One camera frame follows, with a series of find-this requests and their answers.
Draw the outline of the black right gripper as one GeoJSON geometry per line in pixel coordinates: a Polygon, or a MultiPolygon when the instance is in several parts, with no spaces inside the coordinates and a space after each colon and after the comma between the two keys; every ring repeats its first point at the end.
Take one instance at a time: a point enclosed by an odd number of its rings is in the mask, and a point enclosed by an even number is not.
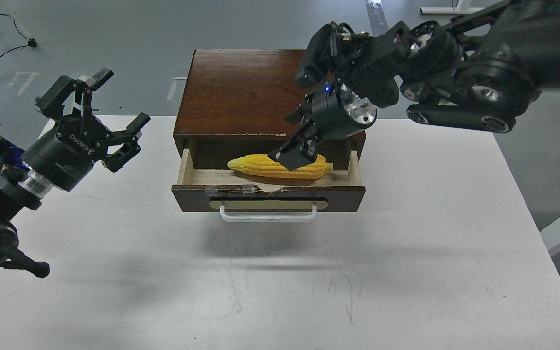
{"type": "Polygon", "coordinates": [[[305,101],[285,120],[301,126],[267,157],[294,171],[317,161],[320,141],[340,140],[370,128],[378,107],[341,83],[325,83],[304,97],[305,101]]]}

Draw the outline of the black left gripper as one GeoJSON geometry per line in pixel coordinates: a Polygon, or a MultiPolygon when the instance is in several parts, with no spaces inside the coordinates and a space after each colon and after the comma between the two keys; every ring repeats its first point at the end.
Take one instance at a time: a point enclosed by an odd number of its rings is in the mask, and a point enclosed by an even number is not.
{"type": "Polygon", "coordinates": [[[110,132],[92,113],[93,92],[113,75],[106,67],[85,79],[62,75],[42,97],[35,99],[37,111],[56,121],[56,125],[24,151],[21,158],[31,170],[64,191],[70,192],[94,162],[101,160],[105,168],[115,173],[141,151],[138,140],[142,128],[151,120],[149,115],[140,113],[125,130],[110,132]],[[79,106],[65,115],[64,102],[72,94],[79,106]],[[96,145],[98,141],[104,148],[96,145]],[[107,148],[117,145],[119,149],[106,155],[107,148]]]}

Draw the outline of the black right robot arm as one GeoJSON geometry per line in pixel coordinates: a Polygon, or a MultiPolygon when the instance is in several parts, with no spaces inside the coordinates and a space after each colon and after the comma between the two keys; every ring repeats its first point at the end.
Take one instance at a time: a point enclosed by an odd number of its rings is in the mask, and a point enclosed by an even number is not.
{"type": "Polygon", "coordinates": [[[268,153],[289,170],[315,162],[321,142],[370,128],[400,95],[416,123],[507,133],[542,91],[560,89],[560,0],[504,0],[378,37],[331,22],[294,80],[313,91],[286,117],[296,131],[268,153]]]}

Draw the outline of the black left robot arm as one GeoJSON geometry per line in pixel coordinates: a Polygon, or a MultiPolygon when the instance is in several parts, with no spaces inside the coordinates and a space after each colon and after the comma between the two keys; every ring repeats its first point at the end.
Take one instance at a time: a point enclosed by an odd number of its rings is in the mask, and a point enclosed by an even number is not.
{"type": "Polygon", "coordinates": [[[12,219],[23,208],[38,209],[53,188],[70,192],[96,163],[116,172],[140,152],[147,114],[138,114],[122,131],[111,131],[93,115],[92,95],[113,74],[104,67],[90,78],[59,77],[35,100],[54,127],[28,149],[0,135],[0,268],[25,270],[38,278],[49,275],[48,263],[33,261],[18,248],[12,219]]]}

